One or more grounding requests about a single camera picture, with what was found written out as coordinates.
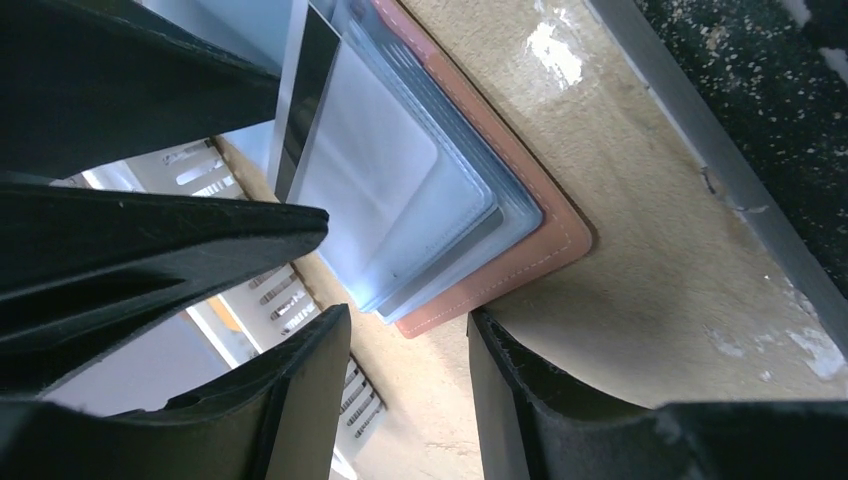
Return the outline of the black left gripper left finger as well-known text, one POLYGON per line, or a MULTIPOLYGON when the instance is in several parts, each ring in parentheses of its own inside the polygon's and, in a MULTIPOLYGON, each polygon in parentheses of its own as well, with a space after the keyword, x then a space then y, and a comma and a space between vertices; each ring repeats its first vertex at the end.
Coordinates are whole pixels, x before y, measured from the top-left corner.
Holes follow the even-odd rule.
POLYGON ((99 417, 52 402, 1 404, 5 479, 326 479, 349 361, 349 308, 170 399, 99 417))

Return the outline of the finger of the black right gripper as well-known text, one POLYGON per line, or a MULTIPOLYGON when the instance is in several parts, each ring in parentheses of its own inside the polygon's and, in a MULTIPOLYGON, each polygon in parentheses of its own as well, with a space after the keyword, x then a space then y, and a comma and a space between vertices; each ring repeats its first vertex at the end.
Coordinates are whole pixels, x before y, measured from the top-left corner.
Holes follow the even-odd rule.
POLYGON ((1 167, 65 178, 265 122, 279 81, 133 1, 5 1, 1 167))
POLYGON ((38 395, 179 311, 312 252, 311 207, 1 188, 1 392, 38 395))

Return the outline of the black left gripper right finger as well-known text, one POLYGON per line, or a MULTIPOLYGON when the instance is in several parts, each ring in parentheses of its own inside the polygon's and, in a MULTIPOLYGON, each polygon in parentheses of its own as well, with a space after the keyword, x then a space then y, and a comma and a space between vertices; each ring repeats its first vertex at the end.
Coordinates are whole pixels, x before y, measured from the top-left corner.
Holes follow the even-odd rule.
POLYGON ((543 359, 488 312, 468 320, 488 479, 843 479, 843 401, 643 408, 543 359))

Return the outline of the tan leather card holder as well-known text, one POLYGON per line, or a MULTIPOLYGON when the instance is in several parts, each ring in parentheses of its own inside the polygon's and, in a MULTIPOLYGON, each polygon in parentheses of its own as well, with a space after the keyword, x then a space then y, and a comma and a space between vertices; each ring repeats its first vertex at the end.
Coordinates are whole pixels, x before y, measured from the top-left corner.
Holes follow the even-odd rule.
POLYGON ((268 1, 280 63, 263 175, 325 210, 318 255, 352 303, 415 338, 584 256, 562 190, 398 1, 268 1))

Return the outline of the silver grey card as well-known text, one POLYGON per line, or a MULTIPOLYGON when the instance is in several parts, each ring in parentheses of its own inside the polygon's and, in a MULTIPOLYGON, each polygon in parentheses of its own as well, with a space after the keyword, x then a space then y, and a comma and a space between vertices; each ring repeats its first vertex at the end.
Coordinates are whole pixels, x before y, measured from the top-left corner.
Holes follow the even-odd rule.
POLYGON ((362 311, 418 289, 497 224, 497 198, 355 21, 312 5, 284 70, 291 203, 329 216, 318 254, 362 311))

